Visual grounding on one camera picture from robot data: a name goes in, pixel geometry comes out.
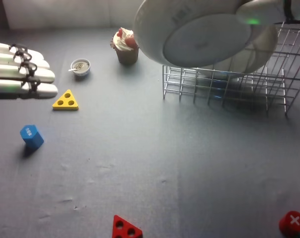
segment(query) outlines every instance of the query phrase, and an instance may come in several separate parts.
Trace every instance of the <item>blue hexagonal prism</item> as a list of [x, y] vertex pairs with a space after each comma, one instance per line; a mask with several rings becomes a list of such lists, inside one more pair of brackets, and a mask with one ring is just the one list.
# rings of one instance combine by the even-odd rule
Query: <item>blue hexagonal prism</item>
[[24, 126], [20, 131], [20, 135], [26, 145], [32, 149], [38, 149], [44, 142], [35, 125]]

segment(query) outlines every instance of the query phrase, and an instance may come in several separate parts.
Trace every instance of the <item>red triangle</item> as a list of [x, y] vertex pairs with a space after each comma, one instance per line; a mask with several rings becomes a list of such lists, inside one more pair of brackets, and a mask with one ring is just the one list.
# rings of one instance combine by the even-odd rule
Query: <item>red triangle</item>
[[114, 223], [112, 225], [112, 238], [142, 238], [142, 231], [115, 215]]

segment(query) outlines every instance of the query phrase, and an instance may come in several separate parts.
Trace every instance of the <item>gray table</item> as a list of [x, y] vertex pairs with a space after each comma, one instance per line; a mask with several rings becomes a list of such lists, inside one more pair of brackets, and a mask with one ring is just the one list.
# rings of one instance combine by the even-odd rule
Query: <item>gray table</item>
[[[280, 218], [300, 211], [300, 95], [289, 119], [163, 100], [161, 66], [143, 53], [121, 66], [114, 32], [0, 31], [43, 53], [59, 89], [0, 100], [0, 238], [110, 238], [115, 214], [145, 238], [282, 237]], [[76, 58], [91, 61], [85, 80], [67, 71]], [[53, 112], [67, 89], [79, 111]], [[45, 137], [31, 155], [26, 124]]]

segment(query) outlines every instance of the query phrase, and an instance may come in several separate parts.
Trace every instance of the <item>dish rack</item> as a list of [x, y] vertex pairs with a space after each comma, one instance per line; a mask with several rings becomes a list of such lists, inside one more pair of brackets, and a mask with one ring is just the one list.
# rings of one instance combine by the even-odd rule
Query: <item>dish rack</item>
[[237, 73], [203, 68], [177, 68], [162, 66], [162, 93], [176, 93], [196, 98], [219, 100], [221, 105], [233, 102], [237, 107], [265, 110], [273, 106], [284, 108], [287, 116], [300, 92], [300, 28], [288, 28], [285, 23], [276, 27], [278, 44], [276, 51], [263, 67], [253, 73]]

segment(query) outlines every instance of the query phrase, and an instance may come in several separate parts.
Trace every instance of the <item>white frosting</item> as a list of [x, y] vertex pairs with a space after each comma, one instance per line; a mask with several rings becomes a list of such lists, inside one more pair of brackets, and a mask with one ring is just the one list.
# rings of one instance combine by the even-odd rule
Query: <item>white frosting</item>
[[127, 30], [125, 28], [121, 28], [122, 29], [122, 37], [117, 36], [117, 34], [119, 32], [117, 32], [114, 36], [113, 42], [115, 44], [115, 46], [117, 47], [117, 49], [119, 49], [120, 51], [131, 51], [133, 50], [133, 48], [127, 46], [125, 39], [128, 37], [131, 37], [134, 32]]

